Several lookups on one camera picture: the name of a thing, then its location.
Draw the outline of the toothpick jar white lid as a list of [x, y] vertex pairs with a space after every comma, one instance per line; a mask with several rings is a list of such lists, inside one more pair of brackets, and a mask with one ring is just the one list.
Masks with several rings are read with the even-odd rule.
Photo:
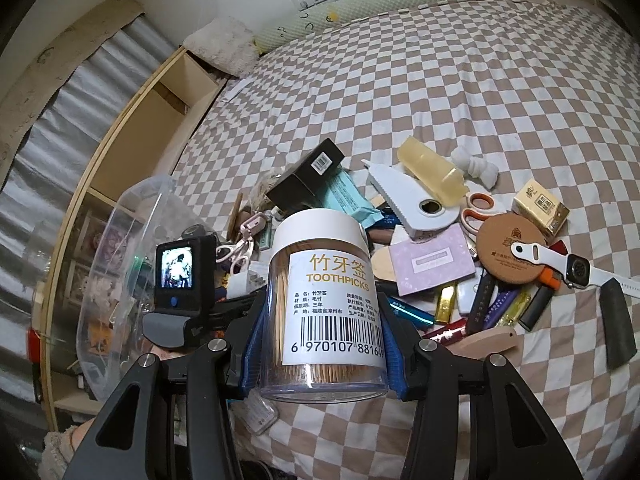
[[368, 241], [344, 212], [299, 211], [274, 233], [259, 390], [303, 404], [364, 401], [388, 390]]

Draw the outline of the clear plastic storage bin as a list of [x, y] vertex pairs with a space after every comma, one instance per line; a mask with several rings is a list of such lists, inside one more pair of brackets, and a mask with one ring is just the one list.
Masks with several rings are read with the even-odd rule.
[[156, 246], [211, 232], [178, 197], [172, 177], [149, 177], [119, 197], [93, 258], [76, 334], [96, 400], [106, 401], [134, 359], [151, 349], [142, 315], [153, 310]]

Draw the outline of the purple card box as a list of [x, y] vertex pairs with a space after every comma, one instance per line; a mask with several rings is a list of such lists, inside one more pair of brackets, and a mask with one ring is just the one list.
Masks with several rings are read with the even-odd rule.
[[475, 263], [459, 223], [420, 243], [404, 240], [393, 244], [390, 258], [400, 296], [423, 292], [475, 273]]

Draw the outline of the round green wooden coaster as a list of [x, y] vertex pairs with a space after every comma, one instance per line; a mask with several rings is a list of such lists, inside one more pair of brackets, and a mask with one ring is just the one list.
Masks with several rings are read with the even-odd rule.
[[233, 203], [233, 207], [229, 214], [227, 233], [226, 233], [226, 239], [228, 240], [228, 242], [234, 242], [236, 239], [236, 234], [238, 234], [238, 231], [239, 231], [238, 218], [239, 218], [239, 213], [242, 206], [242, 201], [243, 201], [243, 193], [239, 192], [238, 196], [236, 196], [236, 199]]

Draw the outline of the white plastic scraper tool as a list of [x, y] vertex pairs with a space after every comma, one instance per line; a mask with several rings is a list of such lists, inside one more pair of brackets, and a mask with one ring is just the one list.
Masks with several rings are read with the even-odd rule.
[[364, 160], [370, 185], [384, 197], [410, 238], [424, 237], [451, 226], [458, 220], [460, 207], [445, 207], [415, 178], [389, 166]]

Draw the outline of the round cork coaster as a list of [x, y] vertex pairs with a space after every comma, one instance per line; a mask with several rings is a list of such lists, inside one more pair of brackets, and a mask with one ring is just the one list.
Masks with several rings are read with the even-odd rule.
[[476, 236], [480, 263], [489, 274], [506, 284], [524, 285], [536, 281], [544, 267], [515, 258], [511, 252], [514, 242], [546, 244], [536, 226], [518, 214], [506, 212], [489, 217]]

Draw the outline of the teal foil pouch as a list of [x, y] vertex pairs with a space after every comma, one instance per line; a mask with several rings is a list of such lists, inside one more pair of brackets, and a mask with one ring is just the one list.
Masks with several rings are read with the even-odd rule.
[[365, 230], [383, 219], [382, 212], [359, 192], [352, 177], [342, 168], [333, 171], [320, 186], [318, 201], [323, 208], [348, 214]]

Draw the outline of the white smart watch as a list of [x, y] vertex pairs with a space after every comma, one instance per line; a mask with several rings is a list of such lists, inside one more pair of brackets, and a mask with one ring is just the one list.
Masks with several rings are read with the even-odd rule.
[[514, 242], [511, 244], [511, 252], [515, 258], [542, 264], [559, 272], [567, 285], [584, 289], [590, 286], [603, 287], [609, 280], [615, 280], [625, 295], [640, 297], [638, 281], [595, 268], [584, 257], [575, 254], [561, 255], [538, 243]]

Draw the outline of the white small figurine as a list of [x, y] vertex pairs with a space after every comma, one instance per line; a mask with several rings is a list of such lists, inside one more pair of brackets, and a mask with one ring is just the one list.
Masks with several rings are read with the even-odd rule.
[[492, 162], [480, 156], [471, 155], [463, 146], [457, 146], [450, 154], [451, 162], [464, 174], [480, 181], [488, 191], [498, 181], [499, 169]]

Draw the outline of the gold small box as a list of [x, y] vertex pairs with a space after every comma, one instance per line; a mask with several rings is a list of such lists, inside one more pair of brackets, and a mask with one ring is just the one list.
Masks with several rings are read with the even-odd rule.
[[511, 209], [540, 229], [546, 240], [559, 235], [570, 211], [549, 190], [530, 179], [513, 197]]

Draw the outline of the silver grey curtain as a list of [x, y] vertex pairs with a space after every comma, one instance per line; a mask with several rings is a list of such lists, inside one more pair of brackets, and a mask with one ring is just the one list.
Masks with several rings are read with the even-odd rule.
[[112, 122], [175, 48], [140, 15], [79, 64], [17, 152], [1, 190], [1, 391], [8, 396], [35, 400], [26, 350], [32, 314], [26, 283], [40, 271], [23, 259], [32, 231], [60, 227]]

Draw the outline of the grey sharpening stone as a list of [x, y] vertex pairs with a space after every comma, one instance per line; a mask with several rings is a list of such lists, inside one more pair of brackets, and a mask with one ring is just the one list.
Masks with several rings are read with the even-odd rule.
[[625, 295], [615, 278], [610, 278], [600, 287], [599, 304], [604, 330], [606, 366], [608, 370], [617, 370], [628, 363], [638, 349]]

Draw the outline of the white remote control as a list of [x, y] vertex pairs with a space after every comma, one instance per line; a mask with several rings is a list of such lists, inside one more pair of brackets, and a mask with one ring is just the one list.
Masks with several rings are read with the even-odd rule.
[[233, 87], [229, 88], [224, 94], [225, 101], [233, 100], [240, 92], [242, 92], [249, 84], [254, 81], [253, 77], [246, 77], [239, 80]]

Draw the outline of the white fluffy pillow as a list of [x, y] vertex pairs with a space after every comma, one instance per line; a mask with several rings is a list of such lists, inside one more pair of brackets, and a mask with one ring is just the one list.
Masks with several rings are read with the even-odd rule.
[[238, 78], [254, 70], [259, 58], [253, 33], [236, 18], [214, 18], [182, 45], [216, 70]]

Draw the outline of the brown paper valance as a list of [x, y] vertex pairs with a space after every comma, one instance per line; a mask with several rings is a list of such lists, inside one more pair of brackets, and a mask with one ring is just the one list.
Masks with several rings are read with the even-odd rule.
[[137, 0], [104, 0], [50, 42], [1, 100], [1, 179], [6, 180], [24, 136], [52, 96], [104, 41], [143, 13]]

